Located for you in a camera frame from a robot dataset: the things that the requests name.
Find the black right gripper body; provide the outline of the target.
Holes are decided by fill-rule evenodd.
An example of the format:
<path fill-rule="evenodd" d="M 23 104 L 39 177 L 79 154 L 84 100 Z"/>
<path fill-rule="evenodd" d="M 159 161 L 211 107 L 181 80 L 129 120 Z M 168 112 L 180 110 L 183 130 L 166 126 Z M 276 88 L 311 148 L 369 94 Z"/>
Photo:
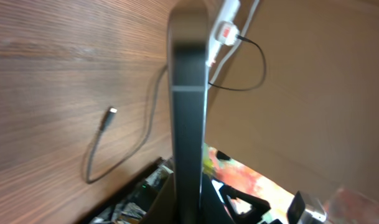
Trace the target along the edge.
<path fill-rule="evenodd" d="M 246 194 L 229 185 L 218 190 L 225 207 L 234 223 L 237 224 L 282 224 L 268 214 L 271 206 L 268 201 Z"/>

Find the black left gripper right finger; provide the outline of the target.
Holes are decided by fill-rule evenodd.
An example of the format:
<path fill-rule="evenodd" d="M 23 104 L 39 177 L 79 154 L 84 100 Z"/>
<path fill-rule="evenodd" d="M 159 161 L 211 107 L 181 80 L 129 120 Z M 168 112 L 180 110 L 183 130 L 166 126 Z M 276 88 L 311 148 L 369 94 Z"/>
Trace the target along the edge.
<path fill-rule="evenodd" d="M 234 224 L 234 221 L 227 213 L 223 203 L 214 189 L 211 180 L 206 174 L 202 174 L 201 190 L 201 218 L 204 224 Z"/>

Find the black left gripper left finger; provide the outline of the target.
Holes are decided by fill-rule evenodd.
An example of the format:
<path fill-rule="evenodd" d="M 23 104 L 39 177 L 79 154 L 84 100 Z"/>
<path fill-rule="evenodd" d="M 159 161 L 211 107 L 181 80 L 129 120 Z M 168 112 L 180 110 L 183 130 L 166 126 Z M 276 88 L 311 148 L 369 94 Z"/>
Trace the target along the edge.
<path fill-rule="evenodd" d="M 170 174 L 155 202 L 147 212 L 147 223 L 171 224 L 175 218 L 174 175 Z"/>

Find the smartphone with blue screen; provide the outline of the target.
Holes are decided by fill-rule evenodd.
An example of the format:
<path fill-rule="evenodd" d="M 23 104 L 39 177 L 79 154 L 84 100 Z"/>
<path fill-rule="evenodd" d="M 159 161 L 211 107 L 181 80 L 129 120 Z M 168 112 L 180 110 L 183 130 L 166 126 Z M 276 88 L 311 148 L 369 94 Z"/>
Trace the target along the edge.
<path fill-rule="evenodd" d="M 200 216 L 208 69 L 208 11 L 203 1 L 179 1 L 167 31 L 167 67 L 178 223 Z"/>

